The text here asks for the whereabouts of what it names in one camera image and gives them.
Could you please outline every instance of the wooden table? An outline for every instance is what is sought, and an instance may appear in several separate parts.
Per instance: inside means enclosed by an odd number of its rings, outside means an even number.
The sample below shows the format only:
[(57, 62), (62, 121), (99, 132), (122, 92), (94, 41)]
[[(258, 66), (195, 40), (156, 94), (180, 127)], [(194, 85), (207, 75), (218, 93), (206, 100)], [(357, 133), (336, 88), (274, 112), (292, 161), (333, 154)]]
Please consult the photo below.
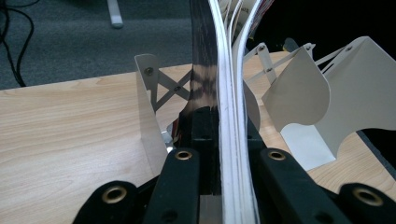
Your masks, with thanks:
[[(271, 56), (276, 61), (286, 54)], [(187, 64), (162, 71), (179, 80), (190, 69)], [(245, 64), (246, 77), (260, 70), (257, 56)], [(265, 144), (289, 151), (261, 100), (268, 81), (260, 77), (248, 85), (261, 110)], [(0, 223), (71, 223), (101, 185), (150, 180), (166, 157), (160, 130), (185, 104), (174, 96), (155, 119), (135, 73), (0, 91)], [(308, 173), (334, 192), (360, 182), (396, 200), (395, 180), (355, 133), (336, 161)]]

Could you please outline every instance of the metal screw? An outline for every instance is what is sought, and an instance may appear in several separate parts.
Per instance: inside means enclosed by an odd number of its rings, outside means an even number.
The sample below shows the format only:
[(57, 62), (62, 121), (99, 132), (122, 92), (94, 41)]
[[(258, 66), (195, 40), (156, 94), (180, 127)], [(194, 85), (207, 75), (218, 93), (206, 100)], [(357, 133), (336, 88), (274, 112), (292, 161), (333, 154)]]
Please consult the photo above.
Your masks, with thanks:
[(260, 46), (259, 51), (263, 51), (265, 49), (265, 46)]
[(154, 69), (152, 67), (148, 67), (145, 69), (145, 75), (148, 77), (151, 76), (153, 72), (154, 72)]

